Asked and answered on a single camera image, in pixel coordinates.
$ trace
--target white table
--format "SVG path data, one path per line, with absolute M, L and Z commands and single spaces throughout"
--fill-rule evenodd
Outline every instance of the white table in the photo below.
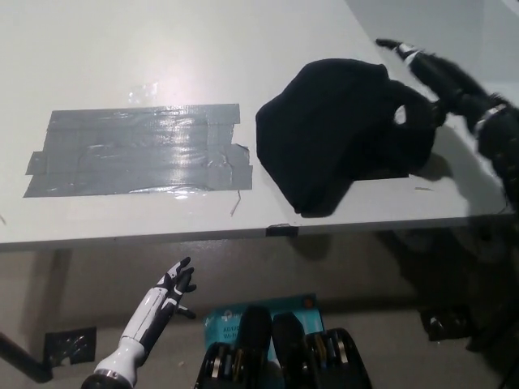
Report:
M 454 226 L 509 213 L 460 122 L 435 146 L 453 177 L 356 182 L 332 216 L 294 213 L 255 156 L 255 114 L 308 62 L 382 62 L 344 0 L 13 0 L 0 40 L 0 250 L 258 237 L 279 224 L 299 233 Z M 155 82 L 150 105 L 240 104 L 234 142 L 251 149 L 253 190 L 233 216 L 231 191 L 23 198 L 53 110 L 131 107 L 132 88 Z

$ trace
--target table leg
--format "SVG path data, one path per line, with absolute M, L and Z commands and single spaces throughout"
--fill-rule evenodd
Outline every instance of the table leg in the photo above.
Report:
M 52 369 L 31 357 L 24 349 L 0 332 L 0 358 L 24 373 L 35 383 L 47 383 Z

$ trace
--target white robotic arm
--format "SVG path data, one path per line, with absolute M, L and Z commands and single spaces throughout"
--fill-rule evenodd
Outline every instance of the white robotic arm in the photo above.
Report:
M 137 369 L 146 362 L 171 317 L 182 314 L 195 318 L 195 314 L 179 304 L 184 293 L 196 289 L 196 285 L 190 284 L 195 269 L 185 269 L 190 261 L 187 257 L 171 267 L 148 290 L 122 333 L 118 349 L 97 365 L 81 389 L 133 389 Z

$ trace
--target black device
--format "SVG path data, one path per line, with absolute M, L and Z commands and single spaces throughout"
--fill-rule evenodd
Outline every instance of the black device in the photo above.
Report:
M 342 328 L 305 335 L 294 314 L 279 314 L 272 342 L 287 389 L 370 389 L 357 346 Z
M 240 319 L 235 345 L 214 343 L 205 353 L 195 389 L 259 387 L 271 334 L 269 310 L 247 307 Z

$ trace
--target tape strip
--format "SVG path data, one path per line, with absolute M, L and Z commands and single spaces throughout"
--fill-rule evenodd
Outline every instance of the tape strip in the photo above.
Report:
M 129 109 L 53 111 L 48 132 L 55 130 L 143 130 L 172 126 L 239 124 L 239 105 L 184 105 Z
M 203 168 L 249 165 L 249 151 L 237 144 L 208 147 L 88 147 L 81 150 L 34 152 L 27 175 L 112 172 L 117 170 Z
M 252 166 L 154 169 L 131 172 L 53 173 L 33 176 L 24 197 L 249 190 Z
M 231 144 L 234 125 L 171 126 L 129 130 L 54 130 L 47 133 L 44 151 L 103 147 L 173 147 Z

